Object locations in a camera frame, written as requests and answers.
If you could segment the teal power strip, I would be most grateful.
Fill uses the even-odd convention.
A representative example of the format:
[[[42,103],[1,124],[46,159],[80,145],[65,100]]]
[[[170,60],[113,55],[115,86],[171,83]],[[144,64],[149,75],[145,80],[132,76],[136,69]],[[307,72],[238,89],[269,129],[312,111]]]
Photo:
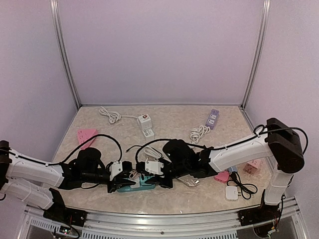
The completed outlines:
[[[147,156],[147,160],[153,159],[154,161],[159,161],[160,159],[163,159],[169,162],[169,159],[165,158],[160,151],[150,146],[145,147],[144,154]],[[151,176],[144,176],[142,178],[141,174],[133,173],[129,176],[129,179],[131,181],[134,181],[135,185],[125,186],[123,188],[118,189],[117,191],[120,193],[124,193],[124,192],[152,190],[156,187],[156,185],[154,183],[152,184],[146,183],[146,181],[149,180],[150,178]],[[179,177],[177,178],[177,180],[190,188],[196,187],[199,184],[199,180],[195,179],[191,175],[185,175],[185,176]]]

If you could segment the pink triangular power strip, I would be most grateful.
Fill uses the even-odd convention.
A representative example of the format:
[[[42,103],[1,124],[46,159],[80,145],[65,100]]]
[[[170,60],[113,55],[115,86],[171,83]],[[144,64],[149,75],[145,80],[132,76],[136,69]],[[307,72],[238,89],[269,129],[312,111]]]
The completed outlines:
[[[87,142],[85,144],[84,144],[84,142],[97,134],[98,134],[98,131],[94,128],[80,128],[80,129],[78,129],[77,139],[78,139],[78,143],[82,145],[80,148],[81,149],[88,148],[93,143],[94,139],[90,140],[89,142]]]

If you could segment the white cube socket adapter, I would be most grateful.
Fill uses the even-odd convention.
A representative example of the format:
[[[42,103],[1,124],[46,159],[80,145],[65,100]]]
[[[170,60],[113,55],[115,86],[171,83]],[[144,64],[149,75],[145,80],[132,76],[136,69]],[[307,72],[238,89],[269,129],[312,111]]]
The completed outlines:
[[[138,116],[137,122],[141,130],[147,130],[153,127],[151,117],[148,114]]]

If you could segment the white power strip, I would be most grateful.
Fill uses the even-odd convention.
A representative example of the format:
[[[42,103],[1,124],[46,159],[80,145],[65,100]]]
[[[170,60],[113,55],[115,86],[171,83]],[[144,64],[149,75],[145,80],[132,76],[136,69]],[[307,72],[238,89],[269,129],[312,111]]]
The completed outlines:
[[[105,107],[100,107],[99,114],[101,116],[107,117],[110,124],[115,124],[115,123],[119,122],[122,118],[135,119],[137,122],[137,118],[138,118],[137,116],[121,115],[119,112],[109,111]],[[147,130],[141,130],[141,132],[142,132],[144,139],[146,141],[150,141],[150,140],[153,140],[155,138],[155,133],[153,131],[153,128],[150,128]]]

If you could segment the small white cube charger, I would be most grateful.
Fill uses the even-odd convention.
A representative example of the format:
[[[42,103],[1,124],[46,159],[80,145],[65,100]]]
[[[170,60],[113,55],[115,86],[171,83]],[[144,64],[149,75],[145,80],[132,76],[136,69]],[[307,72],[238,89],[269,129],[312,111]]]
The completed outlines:
[[[129,176],[129,179],[130,179],[131,181],[134,181],[136,184],[138,184],[138,183],[140,182],[140,177],[141,177],[140,173],[131,174],[131,175]]]

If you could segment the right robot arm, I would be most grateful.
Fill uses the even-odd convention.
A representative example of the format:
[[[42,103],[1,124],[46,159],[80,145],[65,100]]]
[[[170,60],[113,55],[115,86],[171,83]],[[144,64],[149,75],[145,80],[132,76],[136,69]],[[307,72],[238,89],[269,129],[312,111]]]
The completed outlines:
[[[281,201],[282,195],[293,175],[305,165],[304,154],[308,148],[302,146],[299,134],[306,132],[298,127],[288,127],[277,118],[270,118],[266,125],[255,127],[250,136],[220,147],[199,146],[182,139],[163,139],[163,153],[169,158],[141,162],[137,158],[136,170],[153,175],[153,183],[163,188],[172,188],[172,180],[180,176],[192,175],[195,178],[216,176],[218,173],[252,160],[272,158],[276,170],[263,194],[262,205],[255,210],[255,217],[265,221]]]

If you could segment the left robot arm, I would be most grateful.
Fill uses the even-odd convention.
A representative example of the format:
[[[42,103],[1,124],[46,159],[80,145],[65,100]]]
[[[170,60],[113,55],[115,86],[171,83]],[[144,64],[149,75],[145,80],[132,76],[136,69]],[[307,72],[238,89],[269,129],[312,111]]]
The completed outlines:
[[[50,212],[63,222],[70,216],[60,190],[80,188],[84,183],[106,185],[108,193],[135,185],[128,179],[132,170],[129,161],[117,160],[105,165],[101,152],[92,147],[75,149],[78,156],[59,163],[28,158],[0,142],[0,192],[9,194]]]

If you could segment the pink flat charger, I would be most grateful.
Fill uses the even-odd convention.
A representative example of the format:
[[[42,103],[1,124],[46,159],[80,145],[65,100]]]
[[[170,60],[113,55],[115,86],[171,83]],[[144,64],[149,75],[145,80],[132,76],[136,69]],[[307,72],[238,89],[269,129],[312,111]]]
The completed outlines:
[[[229,180],[229,172],[228,171],[219,172],[216,176],[214,176],[214,179],[218,182],[226,183]]]

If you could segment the white flat charger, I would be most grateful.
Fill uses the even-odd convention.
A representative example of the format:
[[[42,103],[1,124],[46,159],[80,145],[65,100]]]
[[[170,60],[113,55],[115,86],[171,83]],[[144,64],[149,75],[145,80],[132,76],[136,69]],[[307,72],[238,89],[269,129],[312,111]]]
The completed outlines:
[[[237,186],[226,186],[225,187],[225,197],[227,200],[236,201],[241,196]]]

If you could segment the pink cube socket adapter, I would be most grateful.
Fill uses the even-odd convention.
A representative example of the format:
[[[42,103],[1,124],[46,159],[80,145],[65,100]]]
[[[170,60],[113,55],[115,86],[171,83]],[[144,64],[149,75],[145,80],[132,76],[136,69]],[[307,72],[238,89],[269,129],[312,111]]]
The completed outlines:
[[[261,159],[251,160],[245,164],[243,171],[248,174],[254,175],[259,171],[261,164],[262,164]]]

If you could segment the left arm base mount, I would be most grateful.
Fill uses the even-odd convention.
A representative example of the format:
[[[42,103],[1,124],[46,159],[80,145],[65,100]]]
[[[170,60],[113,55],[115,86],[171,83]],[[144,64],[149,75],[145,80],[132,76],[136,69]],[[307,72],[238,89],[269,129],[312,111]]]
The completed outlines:
[[[49,191],[53,196],[53,205],[44,210],[43,216],[67,225],[83,227],[88,213],[84,210],[66,207],[59,191],[52,188],[49,188]]]

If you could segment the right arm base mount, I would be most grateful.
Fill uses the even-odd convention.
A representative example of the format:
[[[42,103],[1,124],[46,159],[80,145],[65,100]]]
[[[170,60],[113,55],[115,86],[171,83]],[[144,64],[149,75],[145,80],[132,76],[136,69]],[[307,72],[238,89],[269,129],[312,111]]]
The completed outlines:
[[[280,220],[283,211],[283,205],[279,209],[280,204],[283,203],[284,193],[281,195],[279,204],[277,205],[266,205],[265,203],[265,192],[262,193],[261,204],[257,207],[242,209],[238,214],[238,218],[241,226],[248,226],[257,223],[266,222],[269,220],[278,219]]]

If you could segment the left aluminium frame post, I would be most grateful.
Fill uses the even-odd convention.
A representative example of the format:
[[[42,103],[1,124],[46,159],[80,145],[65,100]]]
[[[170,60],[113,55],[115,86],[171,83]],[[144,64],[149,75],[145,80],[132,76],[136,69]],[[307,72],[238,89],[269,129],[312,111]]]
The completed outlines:
[[[82,107],[82,104],[81,104],[78,91],[76,89],[75,81],[72,75],[72,71],[71,71],[71,67],[70,67],[70,63],[69,63],[69,59],[67,55],[67,50],[66,50],[66,46],[64,42],[64,37],[63,37],[62,24],[61,24],[61,19],[59,14],[58,0],[50,0],[49,2],[50,2],[51,14],[52,14],[53,26],[54,26],[55,35],[57,38],[57,45],[58,45],[59,54],[62,61],[62,66],[66,75],[67,84],[69,86],[74,105],[76,109],[79,110]]]

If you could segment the aluminium frame post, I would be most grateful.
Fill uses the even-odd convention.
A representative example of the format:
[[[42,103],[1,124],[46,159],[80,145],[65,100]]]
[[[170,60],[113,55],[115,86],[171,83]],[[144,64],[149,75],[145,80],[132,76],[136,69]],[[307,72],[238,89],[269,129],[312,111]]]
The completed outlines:
[[[252,61],[252,67],[249,73],[247,87],[246,87],[244,97],[241,103],[242,111],[245,111],[248,106],[248,102],[249,102],[249,99],[253,90],[255,78],[257,75],[258,66],[259,66],[261,55],[262,55],[263,45],[264,45],[266,31],[267,31],[270,5],[271,5],[270,0],[263,1],[263,9],[262,9],[262,16],[261,16],[261,23],[260,23],[258,38],[257,38],[257,44],[256,44],[255,52],[254,52],[253,61]]]
[[[76,89],[75,81],[72,75],[72,71],[71,71],[71,67],[70,67],[70,63],[69,63],[69,59],[67,55],[67,50],[66,50],[66,46],[64,42],[64,37],[63,37],[62,24],[61,24],[61,19],[59,14],[58,0],[50,0],[49,2],[50,2],[51,14],[52,14],[53,26],[54,26],[55,35],[57,38],[57,45],[58,45],[59,54],[62,61],[62,66],[66,75],[67,84],[69,86],[74,105],[76,109],[79,110],[82,107],[82,104],[81,104],[78,91]]]

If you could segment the right aluminium frame post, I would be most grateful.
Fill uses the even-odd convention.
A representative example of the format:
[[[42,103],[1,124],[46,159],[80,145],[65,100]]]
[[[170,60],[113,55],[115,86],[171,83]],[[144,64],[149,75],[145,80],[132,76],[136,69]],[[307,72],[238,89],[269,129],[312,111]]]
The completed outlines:
[[[249,102],[249,99],[253,90],[255,78],[257,75],[258,66],[259,66],[261,55],[262,55],[263,45],[264,45],[266,31],[267,31],[270,5],[271,5],[270,0],[263,1],[263,9],[262,9],[262,16],[261,16],[261,23],[260,23],[258,38],[257,38],[257,44],[256,44],[255,52],[254,52],[253,61],[252,61],[252,67],[249,73],[247,87],[246,87],[244,97],[241,103],[242,111],[245,111],[248,106],[248,102]]]

